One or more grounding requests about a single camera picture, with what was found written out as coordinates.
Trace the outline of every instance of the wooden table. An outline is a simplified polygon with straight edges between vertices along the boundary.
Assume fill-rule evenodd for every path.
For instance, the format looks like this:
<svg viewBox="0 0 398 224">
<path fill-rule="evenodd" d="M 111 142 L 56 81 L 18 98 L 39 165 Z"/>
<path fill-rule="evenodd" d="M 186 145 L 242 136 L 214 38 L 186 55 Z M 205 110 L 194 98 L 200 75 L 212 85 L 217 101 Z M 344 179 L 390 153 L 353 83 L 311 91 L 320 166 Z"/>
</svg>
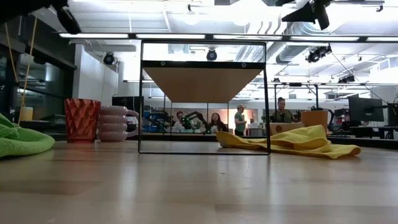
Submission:
<svg viewBox="0 0 398 224">
<path fill-rule="evenodd" d="M 171 145 L 170 150 L 188 147 Z M 0 160 L 2 223 L 397 223 L 398 154 L 138 155 L 136 141 L 56 142 Z M 160 147 L 152 142 L 153 147 Z M 213 142 L 197 149 L 213 150 Z"/>
</svg>

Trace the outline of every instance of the green microfiber towel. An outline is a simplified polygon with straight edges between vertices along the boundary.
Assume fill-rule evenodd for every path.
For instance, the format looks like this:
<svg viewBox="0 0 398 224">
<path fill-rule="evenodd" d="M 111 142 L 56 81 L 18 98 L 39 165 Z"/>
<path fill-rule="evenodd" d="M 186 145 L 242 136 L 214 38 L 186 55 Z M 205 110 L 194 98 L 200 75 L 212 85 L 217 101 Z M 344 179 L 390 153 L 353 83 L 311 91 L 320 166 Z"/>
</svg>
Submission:
<svg viewBox="0 0 398 224">
<path fill-rule="evenodd" d="M 21 128 L 0 113 L 0 157 L 41 153 L 51 149 L 54 143 L 51 136 Z"/>
</svg>

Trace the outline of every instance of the metal pole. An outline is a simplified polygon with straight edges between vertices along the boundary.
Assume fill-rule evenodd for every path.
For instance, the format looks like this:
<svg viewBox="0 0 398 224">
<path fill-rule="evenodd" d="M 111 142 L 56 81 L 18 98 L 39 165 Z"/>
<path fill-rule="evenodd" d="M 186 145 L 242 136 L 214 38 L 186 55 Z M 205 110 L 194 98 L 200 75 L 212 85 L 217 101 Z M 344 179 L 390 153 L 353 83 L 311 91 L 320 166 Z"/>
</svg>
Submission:
<svg viewBox="0 0 398 224">
<path fill-rule="evenodd" d="M 139 64 L 139 119 L 138 119 L 138 153 L 141 153 L 141 141 L 142 141 L 142 130 L 141 120 L 142 120 L 142 113 L 144 112 L 144 101 L 142 100 L 142 56 L 144 51 L 144 41 L 141 41 L 141 61 Z"/>
<path fill-rule="evenodd" d="M 170 113 L 171 113 L 171 124 L 170 124 L 170 138 L 172 137 L 172 133 L 173 133 L 173 101 L 170 100 Z"/>
<path fill-rule="evenodd" d="M 229 132 L 229 102 L 226 104 L 226 122 L 228 124 L 228 132 Z"/>
<path fill-rule="evenodd" d="M 209 121 L 209 103 L 207 103 L 207 121 Z"/>
<path fill-rule="evenodd" d="M 319 109 L 318 85 L 315 86 L 315 99 L 317 101 L 317 109 Z"/>
<path fill-rule="evenodd" d="M 164 98 L 163 98 L 163 116 L 165 116 L 165 115 L 166 115 L 166 94 L 164 94 Z M 164 128 L 164 123 L 165 123 L 165 117 L 163 117 L 163 134 L 166 132 L 166 130 Z"/>
<path fill-rule="evenodd" d="M 264 98 L 266 103 L 266 135 L 267 135 L 267 150 L 271 153 L 271 128 L 269 125 L 269 102 L 268 102 L 268 85 L 267 85 L 267 43 L 264 43 Z"/>
<path fill-rule="evenodd" d="M 276 103 L 276 94 L 277 94 L 277 93 L 276 93 L 276 86 L 277 86 L 277 85 L 278 85 L 278 84 L 275 84 L 275 85 L 274 85 L 274 100 L 275 100 L 274 103 L 275 103 L 275 111 L 277 111 L 277 103 Z"/>
</svg>

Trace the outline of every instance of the yellow towel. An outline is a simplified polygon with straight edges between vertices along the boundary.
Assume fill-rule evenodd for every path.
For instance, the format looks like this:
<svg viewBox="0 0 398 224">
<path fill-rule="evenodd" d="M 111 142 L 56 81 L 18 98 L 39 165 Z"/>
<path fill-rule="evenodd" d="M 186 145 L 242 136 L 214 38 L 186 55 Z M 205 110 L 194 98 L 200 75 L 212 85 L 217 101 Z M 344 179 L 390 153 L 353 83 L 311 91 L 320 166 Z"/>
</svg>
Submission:
<svg viewBox="0 0 398 224">
<path fill-rule="evenodd" d="M 266 149 L 266 139 L 243 139 L 230 133 L 218 131 L 217 140 L 222 147 L 236 147 L 240 149 Z M 272 152 L 313 156 L 330 157 L 337 159 L 340 156 L 355 156 L 361 152 L 358 146 L 332 144 L 326 138 L 322 125 L 293 129 L 271 136 Z"/>
</svg>

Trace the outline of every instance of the red faceted cup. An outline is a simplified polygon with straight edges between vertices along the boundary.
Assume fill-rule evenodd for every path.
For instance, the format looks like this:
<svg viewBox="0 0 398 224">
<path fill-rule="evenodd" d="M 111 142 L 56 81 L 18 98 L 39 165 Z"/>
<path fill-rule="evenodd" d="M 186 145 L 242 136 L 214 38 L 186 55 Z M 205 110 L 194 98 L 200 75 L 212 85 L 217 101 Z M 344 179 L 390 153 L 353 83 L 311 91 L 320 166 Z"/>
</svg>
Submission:
<svg viewBox="0 0 398 224">
<path fill-rule="evenodd" d="M 66 99 L 67 141 L 93 143 L 96 138 L 101 102 L 86 99 Z"/>
</svg>

